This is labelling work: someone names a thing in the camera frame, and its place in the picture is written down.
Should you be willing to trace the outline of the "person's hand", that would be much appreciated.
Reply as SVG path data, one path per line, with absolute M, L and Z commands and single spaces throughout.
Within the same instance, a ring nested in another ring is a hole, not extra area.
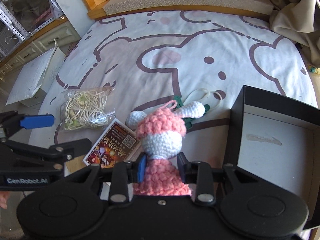
M 10 197 L 9 191 L 1 191 L 0 192 L 0 207 L 3 209 L 7 209 L 7 201 Z

